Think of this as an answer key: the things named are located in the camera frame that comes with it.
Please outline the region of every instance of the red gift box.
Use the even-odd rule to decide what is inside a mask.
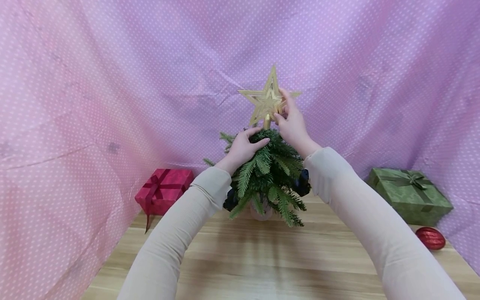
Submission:
[[[145,233],[150,227],[150,215],[163,216],[183,195],[193,181],[193,172],[186,169],[156,169],[138,191],[135,200],[147,215]]]

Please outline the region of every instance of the hand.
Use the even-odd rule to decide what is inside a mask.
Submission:
[[[322,147],[315,143],[307,133],[303,115],[297,107],[297,103],[290,96],[290,93],[280,89],[283,98],[287,102],[285,106],[285,119],[279,114],[275,114],[277,125],[282,138],[290,144],[305,159]]]
[[[265,138],[254,144],[250,143],[248,138],[260,130],[262,130],[261,127],[255,127],[239,132],[227,156],[220,160],[215,167],[227,171],[232,176],[241,165],[252,159],[255,152],[265,147],[270,141],[269,138]]]

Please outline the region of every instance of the green gift box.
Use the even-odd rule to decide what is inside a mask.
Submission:
[[[367,184],[413,225],[433,227],[452,209],[452,204],[421,172],[373,168]]]

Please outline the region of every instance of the red ribbon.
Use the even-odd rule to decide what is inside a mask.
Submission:
[[[162,174],[160,174],[160,177],[157,177],[157,175],[153,175],[152,177],[150,177],[150,183],[146,183],[143,186],[143,188],[150,189],[147,196],[145,197],[145,214],[147,215],[147,225],[145,227],[145,233],[147,233],[150,228],[150,207],[153,204],[153,196],[156,196],[157,199],[162,199],[162,189],[175,189],[181,190],[182,192],[186,191],[186,188],[183,184],[161,184],[161,182],[165,179],[169,172],[170,169],[165,169]]]

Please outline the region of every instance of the tree pot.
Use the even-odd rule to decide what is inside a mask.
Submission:
[[[266,199],[265,201],[262,201],[262,207],[264,208],[264,212],[265,212],[264,215],[259,214],[255,209],[253,202],[250,201],[250,213],[252,217],[257,221],[266,221],[272,216],[273,209],[268,205],[268,201]]]

